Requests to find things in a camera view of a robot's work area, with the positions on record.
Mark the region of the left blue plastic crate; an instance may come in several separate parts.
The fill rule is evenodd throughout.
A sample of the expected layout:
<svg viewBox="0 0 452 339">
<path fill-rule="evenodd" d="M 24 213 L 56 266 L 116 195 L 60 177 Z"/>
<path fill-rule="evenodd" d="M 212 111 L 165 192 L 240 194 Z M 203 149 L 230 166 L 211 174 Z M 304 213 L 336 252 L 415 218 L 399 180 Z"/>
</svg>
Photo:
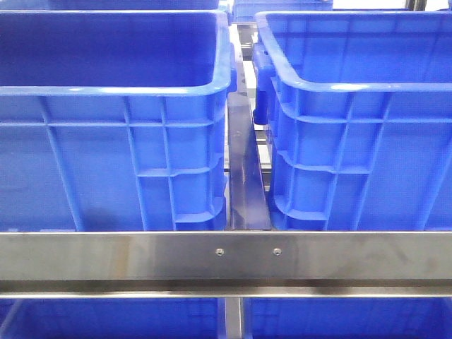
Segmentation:
<svg viewBox="0 0 452 339">
<path fill-rule="evenodd" d="M 227 16 L 1 12 L 1 230 L 223 230 Z"/>
</svg>

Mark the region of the blue plastic crate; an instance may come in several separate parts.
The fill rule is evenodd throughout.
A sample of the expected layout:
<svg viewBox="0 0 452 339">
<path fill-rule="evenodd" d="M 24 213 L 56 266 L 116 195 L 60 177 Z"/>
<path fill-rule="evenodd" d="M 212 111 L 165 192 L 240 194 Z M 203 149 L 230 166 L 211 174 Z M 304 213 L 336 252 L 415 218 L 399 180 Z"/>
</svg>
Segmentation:
<svg viewBox="0 0 452 339">
<path fill-rule="evenodd" d="M 451 13 L 264 11 L 255 116 L 279 230 L 451 228 Z"/>
<path fill-rule="evenodd" d="M 1 230 L 223 230 L 227 16 L 1 12 Z"/>
</svg>

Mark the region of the right blue plastic crate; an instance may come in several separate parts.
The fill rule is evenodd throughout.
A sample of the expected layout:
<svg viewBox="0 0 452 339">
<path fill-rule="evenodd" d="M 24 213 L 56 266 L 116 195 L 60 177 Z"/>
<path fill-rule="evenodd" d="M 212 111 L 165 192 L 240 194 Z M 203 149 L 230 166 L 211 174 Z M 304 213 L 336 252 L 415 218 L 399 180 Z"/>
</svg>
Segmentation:
<svg viewBox="0 0 452 339">
<path fill-rule="evenodd" d="M 255 116 L 279 230 L 451 228 L 451 13 L 264 11 Z"/>
</svg>

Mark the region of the lower right blue crate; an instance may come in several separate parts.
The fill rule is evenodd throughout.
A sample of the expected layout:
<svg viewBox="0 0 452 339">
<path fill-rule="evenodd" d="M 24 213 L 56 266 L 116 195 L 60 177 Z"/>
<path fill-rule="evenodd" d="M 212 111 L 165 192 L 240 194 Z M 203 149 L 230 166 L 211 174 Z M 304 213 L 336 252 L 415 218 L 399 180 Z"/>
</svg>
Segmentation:
<svg viewBox="0 0 452 339">
<path fill-rule="evenodd" d="M 450 338 L 449 298 L 249 298 L 246 338 Z"/>
</svg>

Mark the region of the far right blue crate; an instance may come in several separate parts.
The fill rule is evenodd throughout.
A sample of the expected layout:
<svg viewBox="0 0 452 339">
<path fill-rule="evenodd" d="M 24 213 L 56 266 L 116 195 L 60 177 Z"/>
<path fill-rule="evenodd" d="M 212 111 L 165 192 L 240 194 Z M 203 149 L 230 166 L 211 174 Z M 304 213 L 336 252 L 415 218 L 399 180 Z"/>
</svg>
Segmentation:
<svg viewBox="0 0 452 339">
<path fill-rule="evenodd" d="M 331 11 L 333 1 L 317 0 L 244 0 L 234 1 L 233 21 L 247 23 L 262 11 Z"/>
</svg>

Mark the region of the lower left blue crate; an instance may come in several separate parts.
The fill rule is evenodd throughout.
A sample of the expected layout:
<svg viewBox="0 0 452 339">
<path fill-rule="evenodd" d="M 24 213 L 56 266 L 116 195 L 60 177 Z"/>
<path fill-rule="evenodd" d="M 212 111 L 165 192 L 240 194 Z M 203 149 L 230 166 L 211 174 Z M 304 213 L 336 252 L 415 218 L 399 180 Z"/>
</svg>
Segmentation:
<svg viewBox="0 0 452 339">
<path fill-rule="evenodd" d="M 2 338 L 225 338 L 218 298 L 23 299 Z"/>
</svg>

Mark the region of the far left blue crate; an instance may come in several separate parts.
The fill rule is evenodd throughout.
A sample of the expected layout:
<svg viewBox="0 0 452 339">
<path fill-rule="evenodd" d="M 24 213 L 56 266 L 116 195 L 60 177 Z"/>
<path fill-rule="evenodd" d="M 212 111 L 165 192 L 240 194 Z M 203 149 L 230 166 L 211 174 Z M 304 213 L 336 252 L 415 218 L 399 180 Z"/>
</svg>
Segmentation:
<svg viewBox="0 0 452 339">
<path fill-rule="evenodd" d="M 228 1 L 154 0 L 43 0 L 1 1 L 1 10 L 221 10 L 230 11 Z"/>
</svg>

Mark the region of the steel centre divider rail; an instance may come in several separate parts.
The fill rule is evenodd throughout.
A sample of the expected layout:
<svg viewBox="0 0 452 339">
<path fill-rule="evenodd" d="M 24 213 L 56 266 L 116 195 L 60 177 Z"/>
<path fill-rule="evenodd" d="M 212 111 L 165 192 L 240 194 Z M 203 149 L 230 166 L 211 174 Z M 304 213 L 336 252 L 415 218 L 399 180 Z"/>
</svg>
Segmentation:
<svg viewBox="0 0 452 339">
<path fill-rule="evenodd" d="M 272 229 L 258 156 L 248 88 L 246 86 L 241 37 L 246 25 L 231 25 L 237 67 L 237 90 L 228 95 L 227 144 L 230 169 L 230 229 L 269 231 Z"/>
</svg>

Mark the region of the steel front rack rail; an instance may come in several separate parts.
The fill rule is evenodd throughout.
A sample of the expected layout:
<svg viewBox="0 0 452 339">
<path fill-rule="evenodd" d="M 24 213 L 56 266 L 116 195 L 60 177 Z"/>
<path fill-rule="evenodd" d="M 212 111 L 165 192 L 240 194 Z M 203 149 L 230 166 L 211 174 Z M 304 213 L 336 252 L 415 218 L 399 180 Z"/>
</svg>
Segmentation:
<svg viewBox="0 0 452 339">
<path fill-rule="evenodd" d="M 450 232 L 1 235 L 5 298 L 450 295 Z"/>
</svg>

